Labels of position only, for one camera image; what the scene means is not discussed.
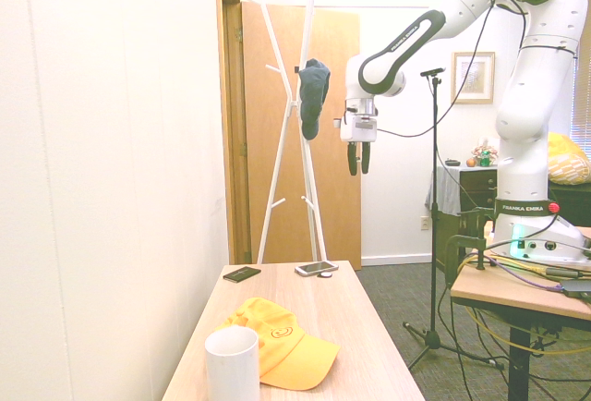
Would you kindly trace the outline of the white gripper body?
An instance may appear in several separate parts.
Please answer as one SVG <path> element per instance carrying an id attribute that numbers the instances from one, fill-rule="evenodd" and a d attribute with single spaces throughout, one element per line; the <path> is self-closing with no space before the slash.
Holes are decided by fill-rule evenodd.
<path id="1" fill-rule="evenodd" d="M 341 119 L 340 138 L 346 142 L 374 142 L 377 120 L 366 115 L 345 115 Z"/>

